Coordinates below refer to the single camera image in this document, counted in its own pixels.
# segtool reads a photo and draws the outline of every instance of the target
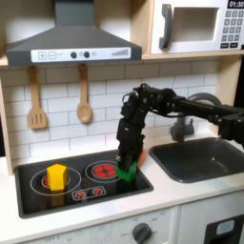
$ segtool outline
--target stove knob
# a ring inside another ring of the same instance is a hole
[[[94,190],[94,193],[95,194],[101,194],[102,190],[100,188],[97,188],[97,189]]]
[[[77,193],[77,195],[76,195],[78,198],[83,198],[85,195],[84,195],[84,193]]]
[[[144,244],[151,234],[152,230],[146,223],[138,224],[132,230],[132,236],[137,244]]]

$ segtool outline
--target yellow block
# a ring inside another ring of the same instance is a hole
[[[51,191],[63,191],[67,185],[67,167],[55,164],[47,168]]]

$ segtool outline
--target green object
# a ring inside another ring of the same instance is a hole
[[[124,172],[121,169],[118,168],[117,166],[117,176],[121,179],[124,179],[128,182],[131,182],[135,179],[136,177],[136,168],[137,168],[137,163],[134,161],[132,165],[130,166],[130,169],[128,172]]]

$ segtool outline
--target microwave handle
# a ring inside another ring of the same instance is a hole
[[[164,37],[159,39],[159,49],[165,50],[169,47],[173,34],[173,13],[171,4],[163,4],[162,14],[165,17]]]

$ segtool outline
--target microwave keypad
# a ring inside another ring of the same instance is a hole
[[[223,35],[221,38],[221,49],[236,49],[240,40],[242,30],[244,10],[227,10],[225,13]]]

